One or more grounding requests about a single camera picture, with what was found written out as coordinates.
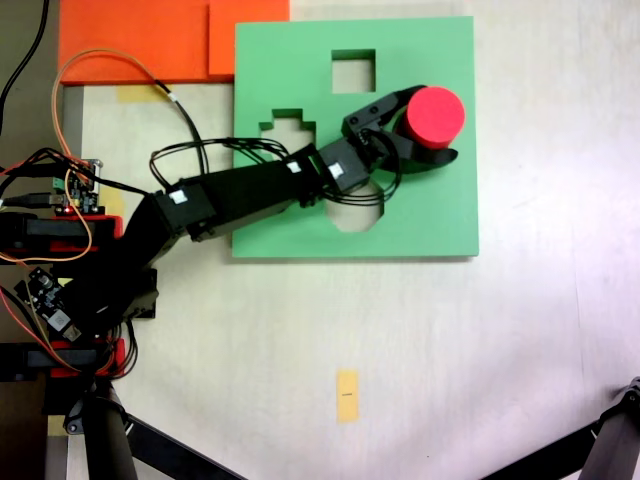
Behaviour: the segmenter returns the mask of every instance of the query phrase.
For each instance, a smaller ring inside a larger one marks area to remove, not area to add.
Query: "green shape sorter board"
[[[332,93],[332,58],[375,52],[375,91]],[[414,85],[454,91],[466,123],[452,164],[405,175],[384,215],[367,232],[340,231],[326,202],[291,206],[233,235],[234,257],[430,257],[478,254],[478,199],[471,17],[247,23],[237,26],[235,131],[259,137],[274,111],[302,110],[315,122],[318,148],[340,137],[342,119],[384,95]],[[235,166],[250,164],[236,153]],[[376,172],[381,185],[391,174]]]

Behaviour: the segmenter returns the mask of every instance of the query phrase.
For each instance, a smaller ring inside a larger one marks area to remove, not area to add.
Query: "red cylinder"
[[[405,126],[413,139],[432,149],[447,148],[462,131],[462,101],[443,87],[418,90],[407,106]]]

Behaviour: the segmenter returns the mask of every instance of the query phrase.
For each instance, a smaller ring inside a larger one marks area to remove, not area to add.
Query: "electronic circuit board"
[[[61,290],[62,286],[58,281],[39,267],[29,273],[29,289],[24,281],[16,285],[18,297],[23,302],[32,303],[40,317],[63,337],[73,342],[80,336],[80,331],[64,312],[64,304],[59,295]]]
[[[100,175],[100,160],[88,160],[92,173],[96,176]],[[55,214],[59,217],[73,217],[76,212],[71,207],[67,196],[65,195],[64,179],[54,178],[53,189],[57,194],[62,195],[62,205],[55,207]],[[88,178],[79,178],[75,174],[69,176],[69,194],[73,204],[80,210],[82,215],[104,215],[105,209],[99,205],[99,183]]]

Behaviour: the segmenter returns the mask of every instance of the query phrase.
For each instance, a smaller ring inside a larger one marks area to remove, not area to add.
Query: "white floor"
[[[336,3],[292,0],[293,20],[475,17],[480,256],[237,262],[226,239],[185,240],[116,388],[252,480],[480,478],[640,374],[640,3]],[[231,87],[176,91],[204,136],[231,134]],[[163,103],[85,89],[82,154],[110,178],[157,188],[150,152],[185,136]],[[193,154],[161,168],[197,172]],[[351,424],[336,423],[341,368],[360,374]],[[85,478],[81,448],[70,461]]]

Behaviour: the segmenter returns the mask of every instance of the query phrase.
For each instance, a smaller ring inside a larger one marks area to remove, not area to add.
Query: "orange foam board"
[[[81,50],[100,47],[137,57],[164,82],[206,82],[209,0],[60,0],[58,67]],[[149,79],[126,60],[97,55],[71,66],[62,82],[139,84]]]
[[[288,22],[289,0],[211,0],[209,17],[209,78],[232,82],[236,24]]]

